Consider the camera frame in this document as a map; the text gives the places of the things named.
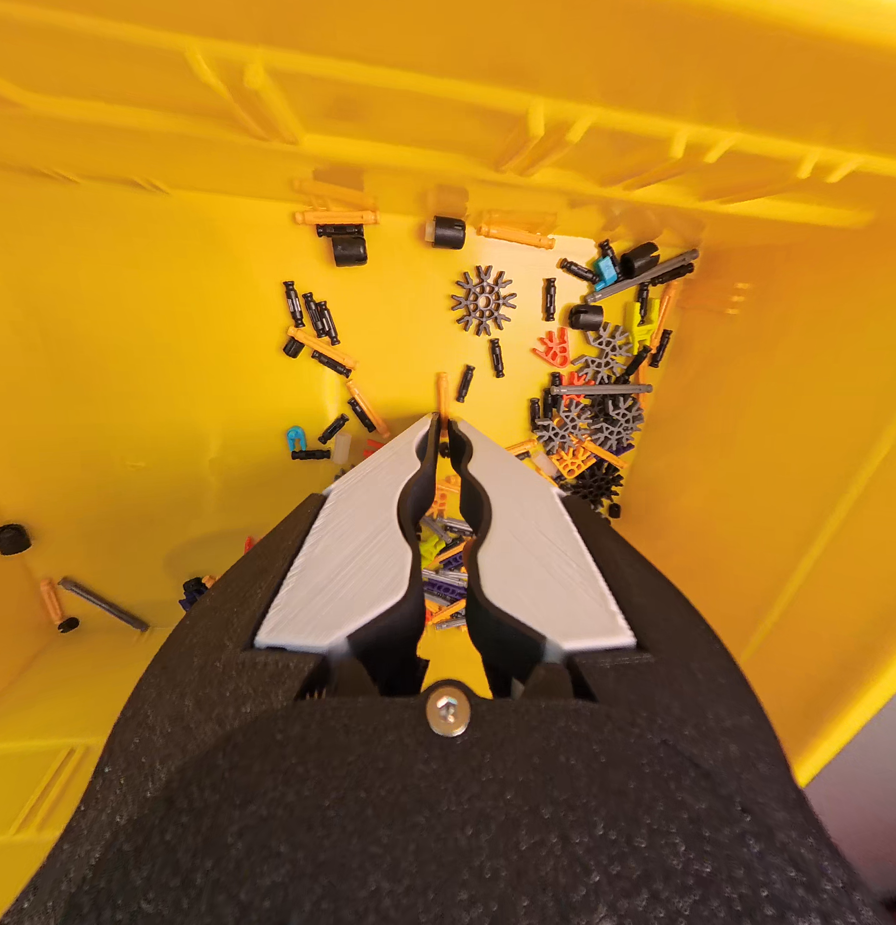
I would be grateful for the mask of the yellow parts bin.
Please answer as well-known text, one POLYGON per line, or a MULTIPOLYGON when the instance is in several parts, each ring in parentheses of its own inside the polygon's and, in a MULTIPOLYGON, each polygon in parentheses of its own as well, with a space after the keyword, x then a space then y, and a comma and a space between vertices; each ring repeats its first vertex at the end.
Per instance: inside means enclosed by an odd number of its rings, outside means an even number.
POLYGON ((703 610, 828 829, 896 695, 896 2, 0 2, 0 910, 130 688, 307 494, 438 405, 531 441, 602 301, 651 343, 621 532, 703 610), (294 215, 374 208, 338 267, 294 215), (453 311, 503 270, 499 339, 453 311), (283 283, 350 378, 283 353, 283 283), (71 577, 141 633, 58 586, 71 577), (61 634, 56 586, 80 627, 61 634))

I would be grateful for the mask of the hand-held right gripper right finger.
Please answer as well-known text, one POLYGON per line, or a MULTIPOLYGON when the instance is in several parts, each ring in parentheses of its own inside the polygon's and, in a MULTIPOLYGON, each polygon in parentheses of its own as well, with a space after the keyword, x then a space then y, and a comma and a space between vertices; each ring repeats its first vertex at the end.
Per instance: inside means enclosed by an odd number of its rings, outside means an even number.
POLYGON ((488 672, 527 680, 544 663, 635 649, 567 496, 471 424, 450 422, 448 433, 474 535, 466 624, 488 672))

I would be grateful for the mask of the grey toy rod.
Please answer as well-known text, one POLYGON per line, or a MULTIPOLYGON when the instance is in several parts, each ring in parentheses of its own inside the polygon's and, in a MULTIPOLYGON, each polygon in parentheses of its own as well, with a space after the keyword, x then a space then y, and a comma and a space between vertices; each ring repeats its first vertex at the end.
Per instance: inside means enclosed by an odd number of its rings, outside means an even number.
POLYGON ((103 611, 107 615, 112 616, 116 620, 124 623, 133 630, 146 633, 151 629, 150 624, 148 624, 145 620, 120 607, 118 604, 110 601, 103 595, 100 595, 99 593, 93 591, 86 585, 76 581, 71 577, 64 576, 59 579, 58 586, 69 594, 80 598, 93 607, 103 611))

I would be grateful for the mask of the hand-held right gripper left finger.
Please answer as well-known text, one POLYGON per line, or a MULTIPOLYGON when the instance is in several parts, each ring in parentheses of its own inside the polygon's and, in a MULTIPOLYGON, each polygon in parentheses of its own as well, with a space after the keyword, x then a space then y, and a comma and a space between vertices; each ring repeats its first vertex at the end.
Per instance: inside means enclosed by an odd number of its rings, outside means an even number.
POLYGON ((324 493, 255 635, 259 650, 353 658, 372 680, 420 680, 426 626, 418 529, 441 424, 425 415, 324 493))

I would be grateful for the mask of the short yellow toy rod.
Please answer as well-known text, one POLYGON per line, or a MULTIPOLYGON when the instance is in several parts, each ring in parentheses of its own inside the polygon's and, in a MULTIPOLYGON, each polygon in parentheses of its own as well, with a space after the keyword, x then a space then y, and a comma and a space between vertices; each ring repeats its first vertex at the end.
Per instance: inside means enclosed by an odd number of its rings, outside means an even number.
POLYGON ((77 617, 64 613, 57 586, 52 579, 41 579, 40 596, 51 623, 61 634, 69 633, 80 627, 80 620, 77 617))

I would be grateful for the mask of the pile of toy parts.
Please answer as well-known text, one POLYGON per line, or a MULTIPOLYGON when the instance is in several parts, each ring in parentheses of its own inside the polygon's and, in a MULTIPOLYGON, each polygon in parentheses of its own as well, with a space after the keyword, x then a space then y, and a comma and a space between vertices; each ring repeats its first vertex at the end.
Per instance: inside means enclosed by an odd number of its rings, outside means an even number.
MULTIPOLYGON (((328 239, 336 266, 348 268, 366 265, 368 252, 364 227, 366 224, 377 224, 379 213, 374 208, 345 211, 313 209, 296 213, 294 220, 299 225, 312 227, 317 237, 328 239)), ((582 388, 586 394, 593 393, 610 399, 639 396, 648 387, 627 387, 627 380, 635 375, 650 354, 651 343, 641 343, 636 334, 607 326, 602 301, 636 287, 639 290, 640 307, 644 309, 647 306, 648 289, 670 286, 691 274, 700 253, 692 249, 662 260, 658 245, 652 241, 621 256, 615 253, 607 240, 602 241, 599 248, 601 260, 597 270, 567 259, 561 260, 559 264, 560 270, 588 282, 594 288, 585 301, 573 307, 571 329, 609 337, 613 346, 603 345, 602 348, 618 366, 615 379, 609 384, 602 383, 604 373, 601 368, 597 368, 595 373, 587 372, 588 379, 582 388)), ((500 341, 494 334, 503 330, 504 324, 511 320, 508 311, 515 308, 516 299, 516 294, 508 290, 511 284, 511 279, 503 270, 494 271, 491 266, 478 265, 474 274, 465 272, 456 282, 459 293, 453 295, 452 310, 461 313, 457 323, 465 331, 473 331, 477 337, 488 337, 490 361, 497 377, 504 376, 504 366, 500 341)), ((316 301, 310 292, 298 293, 294 281, 285 281, 283 287, 293 323, 283 353, 295 359, 308 351, 317 363, 338 376, 350 378, 356 364, 345 358, 340 350, 334 318, 326 303, 316 301)), ((600 472, 595 475, 597 481, 589 490, 589 500, 596 506, 604 500, 610 501, 609 514, 616 518, 620 507, 614 497, 622 479, 618 474, 618 453, 628 450, 629 436, 636 429, 632 422, 627 423, 624 436, 613 436, 613 449, 604 449, 600 437, 596 440, 595 448, 591 449, 590 438, 580 434, 574 438, 566 436, 562 449, 548 449, 547 453, 562 458, 574 456, 578 449, 584 450, 589 456, 588 460, 574 463, 559 472, 563 480, 579 482, 581 486, 586 484, 582 473, 593 463, 600 463, 600 472)))

